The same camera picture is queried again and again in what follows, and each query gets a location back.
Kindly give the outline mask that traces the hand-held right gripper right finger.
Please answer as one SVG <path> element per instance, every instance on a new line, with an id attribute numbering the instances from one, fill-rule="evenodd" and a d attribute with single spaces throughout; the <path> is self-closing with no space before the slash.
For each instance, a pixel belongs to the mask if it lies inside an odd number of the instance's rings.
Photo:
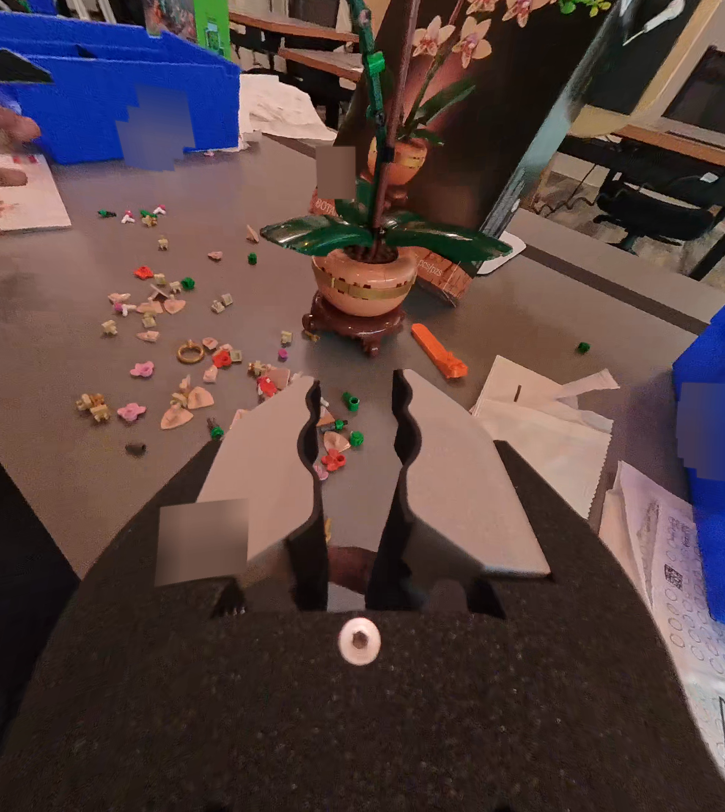
<path id="1" fill-rule="evenodd" d="M 551 574 L 495 442 L 412 370 L 393 372 L 401 462 L 366 592 L 372 611 L 418 611 L 454 582 L 470 612 L 503 612 L 492 582 Z"/>

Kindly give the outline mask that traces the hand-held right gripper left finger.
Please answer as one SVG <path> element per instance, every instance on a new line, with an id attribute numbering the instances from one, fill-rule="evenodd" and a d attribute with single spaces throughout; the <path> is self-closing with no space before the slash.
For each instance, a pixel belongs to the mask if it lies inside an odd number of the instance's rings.
<path id="1" fill-rule="evenodd" d="M 242 590 L 279 585 L 302 612 L 327 609 L 328 561 L 316 425 L 319 381 L 302 375 L 240 418 L 220 441 L 197 502 L 247 502 Z"/>

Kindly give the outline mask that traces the small toy bricks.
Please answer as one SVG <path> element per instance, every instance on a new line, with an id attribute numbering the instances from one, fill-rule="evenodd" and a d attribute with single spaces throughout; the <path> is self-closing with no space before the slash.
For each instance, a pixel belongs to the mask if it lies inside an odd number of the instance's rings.
<path id="1" fill-rule="evenodd" d="M 102 316 L 98 302 L 92 310 L 84 299 L 72 312 L 73 339 L 67 340 L 63 377 L 83 393 L 77 411 L 88 421 L 104 425 L 117 421 L 130 432 L 125 453 L 144 454 L 145 429 L 185 432 L 191 421 L 208 420 L 211 438 L 222 438 L 228 426 L 244 417 L 302 375 L 321 382 L 323 401 L 319 425 L 332 417 L 351 417 L 351 440 L 362 443 L 360 423 L 374 409 L 384 408 L 392 369 L 412 368 L 453 397 L 467 394 L 486 374 L 488 338 L 497 335 L 479 327 L 467 328 L 455 311 L 432 309 L 420 317 L 416 309 L 428 298 L 408 293 L 401 308 L 401 326 L 382 337 L 379 352 L 370 357 L 360 341 L 346 333 L 320 330 L 306 333 L 303 318 L 315 309 L 316 280 L 310 258 L 283 249 L 261 237 L 261 222 L 248 227 L 241 249 L 205 255 L 195 240 L 183 253 L 183 241 L 173 233 L 172 257 L 166 254 L 167 228 L 162 226 L 157 258 L 147 262 L 146 238 L 137 240 L 131 282 L 115 264 L 117 279 L 107 299 L 110 312 L 96 332 L 94 318 Z M 468 367 L 464 379 L 446 380 L 410 333 L 414 323 L 425 325 Z M 205 347 L 204 359 L 185 365 L 176 350 L 187 340 Z M 146 406 L 146 413 L 127 424 L 116 410 L 127 403 Z"/>

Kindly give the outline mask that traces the grey desk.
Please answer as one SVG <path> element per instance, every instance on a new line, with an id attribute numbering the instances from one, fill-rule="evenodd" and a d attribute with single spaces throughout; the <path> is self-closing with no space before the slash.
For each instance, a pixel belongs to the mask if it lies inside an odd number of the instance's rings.
<path id="1" fill-rule="evenodd" d="M 278 222 L 307 210 L 316 181 L 312 157 L 270 138 L 237 154 L 190 155 L 174 171 L 150 172 L 120 162 L 57 167 L 54 178 L 73 227 L 0 237 L 0 462 L 83 578 L 125 524 L 206 443 L 198 420 L 185 432 L 145 429 L 144 454 L 125 453 L 130 432 L 117 421 L 94 425 L 77 411 L 83 391 L 63 377 L 73 316 L 102 305 L 110 312 L 115 264 L 131 282 L 137 240 L 157 258 L 162 226 L 205 255 L 241 249 L 246 225 Z M 614 421 L 609 465 L 617 460 L 681 497 L 683 472 L 674 451 L 672 362 L 725 304 L 725 293 L 521 209 L 510 225 L 527 249 L 476 279 L 451 308 L 426 290 L 416 308 L 453 310 L 488 338 L 486 374 L 457 397 L 469 409 L 501 355 L 567 383 L 608 369 L 617 391 L 592 391 L 579 404 Z M 383 409 L 356 417 L 364 443 L 323 483 L 324 509 L 336 543 L 375 549 L 399 472 L 390 391 Z"/>

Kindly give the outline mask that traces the white paper bag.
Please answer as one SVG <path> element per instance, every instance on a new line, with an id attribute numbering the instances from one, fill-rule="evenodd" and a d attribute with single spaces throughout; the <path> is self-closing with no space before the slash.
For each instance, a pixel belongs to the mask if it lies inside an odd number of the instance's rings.
<path id="1" fill-rule="evenodd" d="M 492 439 L 508 442 L 587 520 L 612 437 L 612 420 L 558 401 L 483 400 L 471 410 Z"/>

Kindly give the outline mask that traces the flower print instruction booklet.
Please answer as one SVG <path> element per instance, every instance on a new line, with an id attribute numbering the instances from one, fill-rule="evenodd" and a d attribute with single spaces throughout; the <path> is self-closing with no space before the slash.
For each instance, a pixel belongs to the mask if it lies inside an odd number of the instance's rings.
<path id="1" fill-rule="evenodd" d="M 45 156 L 0 153 L 0 168 L 17 169 L 27 184 L 0 187 L 0 229 L 3 232 L 70 229 L 72 222 Z"/>

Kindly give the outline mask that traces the orange brick separator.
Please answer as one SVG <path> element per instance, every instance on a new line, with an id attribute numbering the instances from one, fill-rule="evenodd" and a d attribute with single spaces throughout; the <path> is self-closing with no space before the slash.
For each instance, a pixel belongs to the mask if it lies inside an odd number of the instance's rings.
<path id="1" fill-rule="evenodd" d="M 467 365 L 446 349 L 425 325 L 414 323 L 410 333 L 446 380 L 464 379 L 468 375 Z"/>

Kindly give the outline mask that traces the toy brick orchid model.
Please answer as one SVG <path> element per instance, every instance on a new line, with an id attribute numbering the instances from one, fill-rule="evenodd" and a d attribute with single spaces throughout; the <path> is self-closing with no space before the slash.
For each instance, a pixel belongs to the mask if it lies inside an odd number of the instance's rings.
<path id="1" fill-rule="evenodd" d="M 317 159 L 315 201 L 327 200 L 328 208 L 267 225 L 260 235 L 310 258 L 317 292 L 303 330 L 346 333 L 374 357 L 382 337 L 401 326 L 421 252 L 453 266 L 512 254 L 499 238 L 411 211 L 407 194 L 429 149 L 444 144 L 433 122 L 476 87 L 464 76 L 428 96 L 431 82 L 451 56 L 464 72 L 490 56 L 495 5 L 454 2 L 451 11 L 418 26 L 420 2 L 407 2 L 394 56 L 376 44 L 369 6 L 347 6 L 363 73 L 333 157 Z"/>

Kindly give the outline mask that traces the green toy set box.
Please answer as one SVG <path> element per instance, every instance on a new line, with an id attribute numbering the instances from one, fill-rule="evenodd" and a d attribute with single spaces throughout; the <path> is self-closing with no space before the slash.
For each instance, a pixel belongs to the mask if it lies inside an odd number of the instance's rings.
<path id="1" fill-rule="evenodd" d="M 228 1 L 193 1 L 198 45 L 230 60 Z"/>

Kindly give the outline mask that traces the printed white paper sheet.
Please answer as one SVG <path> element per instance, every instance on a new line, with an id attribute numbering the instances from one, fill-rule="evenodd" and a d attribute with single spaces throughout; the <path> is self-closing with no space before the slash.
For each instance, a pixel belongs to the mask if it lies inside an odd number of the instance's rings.
<path id="1" fill-rule="evenodd" d="M 600 537 L 650 611 L 725 778 L 725 625 L 709 612 L 692 507 L 621 461 L 604 496 Z"/>

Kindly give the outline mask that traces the crumpled white paper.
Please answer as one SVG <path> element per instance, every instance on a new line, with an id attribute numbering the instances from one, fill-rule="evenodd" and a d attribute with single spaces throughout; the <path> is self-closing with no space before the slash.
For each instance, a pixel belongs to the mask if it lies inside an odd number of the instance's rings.
<path id="1" fill-rule="evenodd" d="M 261 135 L 333 143 L 337 131 L 320 118 L 309 95 L 283 84 L 276 75 L 243 72 L 240 77 L 238 124 L 246 142 Z"/>

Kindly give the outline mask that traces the wooden table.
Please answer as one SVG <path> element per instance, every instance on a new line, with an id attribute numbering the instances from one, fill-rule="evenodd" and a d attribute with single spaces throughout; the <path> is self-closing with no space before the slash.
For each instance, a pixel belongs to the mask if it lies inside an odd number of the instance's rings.
<path id="1" fill-rule="evenodd" d="M 230 9 L 228 18 L 232 25 L 240 25 L 281 36 L 299 36 L 344 44 L 358 43 L 358 36 L 354 33 L 337 31 L 335 28 L 316 25 L 284 15 L 272 13 L 253 15 L 246 11 Z"/>
<path id="2" fill-rule="evenodd" d="M 344 50 L 299 49 L 282 46 L 278 56 L 323 73 L 357 83 L 363 74 L 362 56 Z"/>

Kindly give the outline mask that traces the black office chair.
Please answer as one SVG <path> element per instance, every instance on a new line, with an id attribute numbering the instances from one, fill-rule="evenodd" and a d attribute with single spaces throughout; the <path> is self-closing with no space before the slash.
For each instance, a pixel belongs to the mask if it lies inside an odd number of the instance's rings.
<path id="1" fill-rule="evenodd" d="M 614 246 L 629 253 L 639 239 L 678 246 L 707 235 L 719 223 L 707 209 L 652 198 L 625 183 L 600 190 L 595 205 L 601 213 L 593 223 L 621 228 L 625 235 Z"/>

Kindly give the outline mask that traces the dark orchid set box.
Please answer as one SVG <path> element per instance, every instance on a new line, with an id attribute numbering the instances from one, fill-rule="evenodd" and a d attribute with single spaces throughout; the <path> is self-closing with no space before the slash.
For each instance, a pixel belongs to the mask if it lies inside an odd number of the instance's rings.
<path id="1" fill-rule="evenodd" d="M 428 89 L 472 76 L 475 91 L 432 124 L 431 147 L 408 184 L 410 210 L 432 222 L 499 238 L 513 206 L 552 156 L 602 50 L 618 31 L 619 2 L 494 3 L 492 52 L 467 72 L 449 57 Z M 375 34 L 388 56 L 398 46 L 407 2 L 389 2 Z M 418 26 L 454 2 L 420 2 Z"/>

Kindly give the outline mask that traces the wooden desk with black frame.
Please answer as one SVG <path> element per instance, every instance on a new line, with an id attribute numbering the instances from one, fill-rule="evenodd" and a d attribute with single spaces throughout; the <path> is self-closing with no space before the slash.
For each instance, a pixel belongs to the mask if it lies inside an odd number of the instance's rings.
<path id="1" fill-rule="evenodd" d="M 610 137 L 564 138 L 560 153 L 609 173 L 600 190 L 625 183 L 652 198 L 704 208 L 725 219 L 725 147 L 675 132 L 627 125 Z M 725 257 L 725 233 L 689 273 L 705 279 Z"/>

